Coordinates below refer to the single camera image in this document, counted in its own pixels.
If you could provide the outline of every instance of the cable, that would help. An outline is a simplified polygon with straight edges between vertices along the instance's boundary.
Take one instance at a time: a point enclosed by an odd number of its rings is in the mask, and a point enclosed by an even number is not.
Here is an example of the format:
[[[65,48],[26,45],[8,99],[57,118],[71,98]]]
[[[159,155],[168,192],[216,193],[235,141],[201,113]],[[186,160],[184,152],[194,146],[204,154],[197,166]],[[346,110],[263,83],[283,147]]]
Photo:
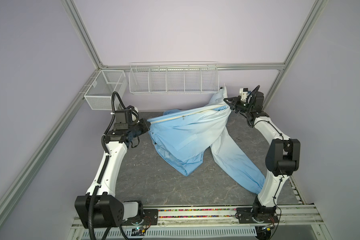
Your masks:
[[[112,93],[112,97],[111,97],[111,105],[112,105],[112,119],[106,129],[106,131],[104,132],[104,134],[101,136],[101,146],[104,149],[104,152],[108,153],[106,156],[106,159],[104,160],[104,164],[101,168],[99,177],[97,178],[97,183],[101,184],[101,180],[103,178],[103,175],[106,171],[107,165],[108,165],[108,161],[109,161],[109,150],[106,146],[105,143],[105,138],[107,133],[109,132],[110,128],[113,125],[113,122],[115,120],[115,96],[117,96],[117,98],[119,99],[120,105],[125,108],[124,103],[121,101],[120,95],[115,91]],[[88,207],[88,231],[89,231],[89,237],[91,240],[96,240],[96,236],[95,236],[95,230],[93,228],[93,216],[94,216],[94,206],[95,206],[95,200],[97,198],[97,191],[99,190],[99,185],[97,185],[95,187],[95,189],[92,192],[92,196],[91,196],[91,200],[89,201],[89,207]]]
[[[88,208],[88,232],[91,240],[96,240],[95,230],[93,229],[93,208],[95,205],[95,199],[98,189],[99,186],[96,186],[95,189],[93,190],[91,201],[89,202],[89,208]]]
[[[270,219],[272,221],[273,227],[275,227],[275,221],[273,220],[273,216],[272,215],[270,215],[270,216],[271,216]]]
[[[132,146],[132,145],[133,145],[133,142],[131,141],[131,148],[137,147],[137,146],[139,145],[139,143],[140,143],[140,138],[139,138],[139,136],[137,136],[137,145],[136,145],[136,146]]]
[[[147,218],[149,218],[149,226],[147,228],[145,228],[144,230],[147,231],[148,228],[151,226],[151,223],[152,223],[152,219],[148,216],[146,216]]]
[[[282,181],[283,181],[283,179],[280,178],[279,186],[277,187],[276,193],[275,193],[275,195],[273,196],[273,204],[280,210],[280,217],[279,217],[279,221],[278,221],[278,223],[277,223],[277,226],[276,226],[276,228],[275,228],[275,231],[273,232],[273,234],[271,235],[271,237],[270,237],[268,240],[270,240],[270,239],[273,237],[273,235],[275,235],[276,230],[277,230],[277,228],[279,227],[279,223],[280,223],[281,209],[279,208],[278,205],[276,205],[275,199],[276,199],[276,194],[277,194],[277,192],[279,191],[279,187],[280,187]]]
[[[131,125],[135,125],[139,121],[139,113],[135,110],[131,110],[131,113],[136,117],[135,121],[133,121]]]
[[[121,107],[122,107],[123,109],[126,109],[125,106],[124,106],[123,101],[122,101],[121,98],[120,98],[120,95],[119,95],[118,92],[116,92],[116,91],[114,91],[114,92],[112,93],[112,97],[113,97],[113,98],[112,98],[112,104],[115,105],[114,94],[116,94],[117,99],[119,100],[119,103],[120,103]]]
[[[276,130],[276,132],[278,132],[279,136],[282,137],[283,140],[284,140],[283,134],[282,134],[281,132],[279,132],[279,131],[277,130],[277,128],[276,128],[275,126],[273,126],[273,124],[271,124],[270,121],[267,121],[267,120],[259,120],[259,121],[257,121],[253,126],[250,126],[250,127],[255,127],[256,124],[259,123],[259,122],[267,122],[267,123],[269,123],[269,125],[271,125],[271,126]]]
[[[101,240],[106,240],[109,231],[110,231],[110,227],[108,227],[108,228],[106,229],[106,231],[104,232],[104,235],[103,235],[103,237],[101,238]]]
[[[239,112],[240,113],[240,112]],[[244,114],[240,113],[244,118],[247,118]]]
[[[254,88],[254,90],[248,95],[247,99],[245,99],[245,101],[248,103],[248,100],[251,98],[252,99],[256,99],[256,94],[260,89],[260,85],[257,85],[257,87]]]
[[[284,177],[284,174],[281,172],[281,169],[280,169],[279,164],[277,164],[277,165],[278,165],[278,167],[279,167],[279,171],[280,171],[281,175],[283,176],[283,178],[285,178],[285,177]]]
[[[121,235],[123,235],[124,239],[125,239],[125,240],[130,240],[130,239],[125,235],[124,230],[123,230],[123,228],[121,227],[121,225],[120,225],[119,228],[120,228]]]

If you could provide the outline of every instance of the wire basket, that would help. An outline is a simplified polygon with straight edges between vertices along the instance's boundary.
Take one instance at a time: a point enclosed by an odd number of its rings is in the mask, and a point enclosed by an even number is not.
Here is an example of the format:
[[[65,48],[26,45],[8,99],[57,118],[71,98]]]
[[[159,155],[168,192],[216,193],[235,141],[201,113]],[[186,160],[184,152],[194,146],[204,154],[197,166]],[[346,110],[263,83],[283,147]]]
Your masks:
[[[165,64],[131,63],[129,91],[133,94],[218,92],[217,63]]]
[[[114,91],[123,96],[127,88],[127,79],[122,70],[100,70],[84,98],[93,110],[111,110],[111,97]],[[115,99],[115,107],[119,105],[119,100]]]

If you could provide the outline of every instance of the table surface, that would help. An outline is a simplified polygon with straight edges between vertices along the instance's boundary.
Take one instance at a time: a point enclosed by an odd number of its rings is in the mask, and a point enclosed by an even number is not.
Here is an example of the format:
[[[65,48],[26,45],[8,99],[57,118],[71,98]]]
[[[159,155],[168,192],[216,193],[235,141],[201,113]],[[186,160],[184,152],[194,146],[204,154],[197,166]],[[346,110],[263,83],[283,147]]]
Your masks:
[[[160,112],[140,113],[140,117],[146,119],[161,115]],[[265,176],[264,160],[269,144],[263,135],[235,113],[230,114],[226,127]],[[182,175],[158,155],[148,133],[140,136],[138,147],[129,148],[125,154],[115,193],[121,202],[141,200],[144,206],[252,205],[256,196],[214,162],[210,148],[205,150],[203,163],[195,171],[187,177]],[[278,204],[298,204],[289,181],[280,192]]]

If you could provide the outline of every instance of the blue garment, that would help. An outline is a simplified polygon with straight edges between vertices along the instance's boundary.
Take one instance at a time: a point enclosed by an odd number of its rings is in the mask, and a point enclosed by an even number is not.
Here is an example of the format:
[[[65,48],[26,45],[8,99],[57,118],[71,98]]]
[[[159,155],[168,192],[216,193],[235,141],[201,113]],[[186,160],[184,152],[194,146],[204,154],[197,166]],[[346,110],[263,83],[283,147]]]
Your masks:
[[[174,109],[148,119],[149,135],[158,154],[183,175],[188,176],[200,166],[204,151],[211,147],[215,162],[230,177],[259,194],[264,175],[228,134],[225,126],[231,109],[223,101],[226,97],[223,88],[202,108]]]

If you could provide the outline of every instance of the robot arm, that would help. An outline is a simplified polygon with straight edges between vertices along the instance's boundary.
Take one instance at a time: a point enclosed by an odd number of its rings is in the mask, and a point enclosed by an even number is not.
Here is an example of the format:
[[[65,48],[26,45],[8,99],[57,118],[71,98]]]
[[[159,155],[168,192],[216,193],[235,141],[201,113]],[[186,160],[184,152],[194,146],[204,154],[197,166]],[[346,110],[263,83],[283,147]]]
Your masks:
[[[115,110],[114,97],[117,96],[122,109]],[[115,186],[121,161],[132,140],[149,131],[150,123],[139,119],[133,106],[125,107],[117,92],[112,94],[112,120],[102,136],[103,158],[94,181],[85,196],[75,201],[76,211],[91,239],[96,239],[94,228],[119,227],[128,218],[142,219],[144,212],[140,201],[121,203],[115,198]]]
[[[267,175],[264,186],[253,204],[253,216],[273,214],[281,188],[289,176],[299,168],[300,142],[291,139],[280,131],[263,112],[264,94],[259,92],[260,85],[253,91],[240,89],[240,96],[226,98],[224,101],[235,113],[243,115],[250,127],[258,129],[269,143],[265,159]]]

